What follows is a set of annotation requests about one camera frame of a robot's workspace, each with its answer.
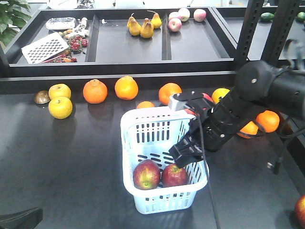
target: metal grater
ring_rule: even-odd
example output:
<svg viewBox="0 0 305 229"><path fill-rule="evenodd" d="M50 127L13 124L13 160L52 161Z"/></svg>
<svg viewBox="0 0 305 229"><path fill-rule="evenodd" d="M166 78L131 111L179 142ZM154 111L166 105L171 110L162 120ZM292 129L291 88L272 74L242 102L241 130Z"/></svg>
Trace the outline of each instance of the metal grater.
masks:
<svg viewBox="0 0 305 229"><path fill-rule="evenodd" d="M66 41L54 32L32 44L24 46L21 51L28 63L41 63L48 58L68 49Z"/></svg>

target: white container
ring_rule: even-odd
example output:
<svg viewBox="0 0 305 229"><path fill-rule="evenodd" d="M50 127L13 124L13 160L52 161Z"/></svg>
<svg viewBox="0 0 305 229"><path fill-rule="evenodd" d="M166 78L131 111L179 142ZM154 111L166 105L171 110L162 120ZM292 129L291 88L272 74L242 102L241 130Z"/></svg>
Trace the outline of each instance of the white container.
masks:
<svg viewBox="0 0 305 229"><path fill-rule="evenodd" d="M140 161L155 161L160 171L173 158L168 150L188 131L194 116L185 111L172 111L167 106L135 109L121 118L122 166L125 188L134 196L137 210L142 214L185 209L192 205L197 190L207 184L204 162L185 167L188 184L175 187L140 190L133 184L133 170Z"/></svg>

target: yellow pear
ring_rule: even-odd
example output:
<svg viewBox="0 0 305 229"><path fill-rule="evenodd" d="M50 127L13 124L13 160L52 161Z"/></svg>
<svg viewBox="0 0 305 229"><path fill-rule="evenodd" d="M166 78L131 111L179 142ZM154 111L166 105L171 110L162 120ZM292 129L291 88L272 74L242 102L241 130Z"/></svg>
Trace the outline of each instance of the yellow pear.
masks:
<svg viewBox="0 0 305 229"><path fill-rule="evenodd" d="M146 25L146 23L148 23L148 22L151 23L151 20L149 20L148 18L145 18L142 27L144 27Z"/></svg>
<svg viewBox="0 0 305 229"><path fill-rule="evenodd" d="M141 37L143 37L143 38L151 38L152 36L153 36L153 24L148 21L141 28Z"/></svg>
<svg viewBox="0 0 305 229"><path fill-rule="evenodd" d="M138 36L141 33L141 25L136 20L131 20L129 23L129 32L132 36Z"/></svg>
<svg viewBox="0 0 305 229"><path fill-rule="evenodd" d="M135 18L133 17L133 14L134 14L134 13L132 13L131 16L130 16L129 19L128 19L128 22L127 22L127 28L128 28L128 29L129 29L130 21L131 21L131 20L135 20Z"/></svg>
<svg viewBox="0 0 305 229"><path fill-rule="evenodd" d="M154 28L154 29L160 28L161 25L162 25L162 21L161 21L161 19L160 19L159 14L158 14L157 12L155 12L155 11L152 11L152 10L148 10L148 12L153 12L153 13L154 13L154 15L153 15L153 17L152 17L153 28Z"/></svg>

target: plant leaf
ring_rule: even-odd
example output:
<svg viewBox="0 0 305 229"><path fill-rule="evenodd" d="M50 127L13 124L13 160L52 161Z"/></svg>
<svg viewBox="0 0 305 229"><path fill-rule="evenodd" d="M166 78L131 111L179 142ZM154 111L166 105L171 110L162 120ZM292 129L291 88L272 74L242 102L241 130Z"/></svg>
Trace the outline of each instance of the plant leaf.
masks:
<svg viewBox="0 0 305 229"><path fill-rule="evenodd" d="M8 5L7 4L2 4L0 3L0 12L5 12L8 9Z"/></svg>
<svg viewBox="0 0 305 229"><path fill-rule="evenodd" d="M2 34L0 34L0 41L4 43L5 46L8 46L10 41L16 36L17 31L8 27Z"/></svg>
<svg viewBox="0 0 305 229"><path fill-rule="evenodd" d="M24 19L16 16L12 16L12 20L13 20L13 25L18 26L19 29L21 29L27 23Z"/></svg>
<svg viewBox="0 0 305 229"><path fill-rule="evenodd" d="M13 10L21 12L22 8L21 8L21 6L14 4L14 5L9 6L6 11L12 12Z"/></svg>
<svg viewBox="0 0 305 229"><path fill-rule="evenodd" d="M26 14L26 13L23 13L23 12L20 12L20 11L16 11L16 10L13 10L12 13L17 16L17 17L20 17L20 18L23 18L24 20L29 20L31 19L31 16Z"/></svg>
<svg viewBox="0 0 305 229"><path fill-rule="evenodd" d="M22 0L11 1L11 5L13 5L13 4L21 6L22 8L25 8L28 12L30 12L30 10L31 10L31 7L27 1L22 1Z"/></svg>
<svg viewBox="0 0 305 229"><path fill-rule="evenodd" d="M8 25L7 24L0 24L0 33L3 33L3 31L5 31L6 30L6 28L8 27Z"/></svg>
<svg viewBox="0 0 305 229"><path fill-rule="evenodd" d="M1 13L0 14L0 23L8 25L8 24L12 24L13 21L10 19L10 17L8 15Z"/></svg>

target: black tray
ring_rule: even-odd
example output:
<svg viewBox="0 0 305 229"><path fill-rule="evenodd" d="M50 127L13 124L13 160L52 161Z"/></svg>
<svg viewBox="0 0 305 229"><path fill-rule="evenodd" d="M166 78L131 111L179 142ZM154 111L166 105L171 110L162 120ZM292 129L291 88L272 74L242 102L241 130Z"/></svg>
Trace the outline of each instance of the black tray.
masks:
<svg viewBox="0 0 305 229"><path fill-rule="evenodd" d="M240 31L244 21L244 14L246 8L238 7L238 8L226 8L226 7L212 7L215 13L218 15L220 20L223 21L225 27L228 29L230 34L234 37L235 41L238 42ZM270 12L275 13L277 7L263 7L262 13ZM270 31L272 22L262 22L258 21L257 27L255 29L255 33L253 36L253 40L251 43L250 51L248 54L249 60L260 60L261 55L264 49L264 45L266 43L268 33ZM304 24L294 20L292 27L290 29L289 35L287 39L297 39L301 42L305 40L305 28ZM290 58L295 58L295 55L291 53L289 55ZM283 51L280 55L279 60L285 60Z"/></svg>
<svg viewBox="0 0 305 229"><path fill-rule="evenodd" d="M95 75L127 73L165 73L227 71L231 66L236 42L215 15L212 8L204 8L207 18L184 22L180 32L169 32L168 15L178 9L155 10L163 19L162 28L151 39L132 37L126 27L134 12L139 23L151 12L128 10L41 10L5 49L11 76ZM195 8L190 8L191 15ZM27 64L21 48L45 37L49 18L88 18L89 46L77 57L78 63Z"/></svg>

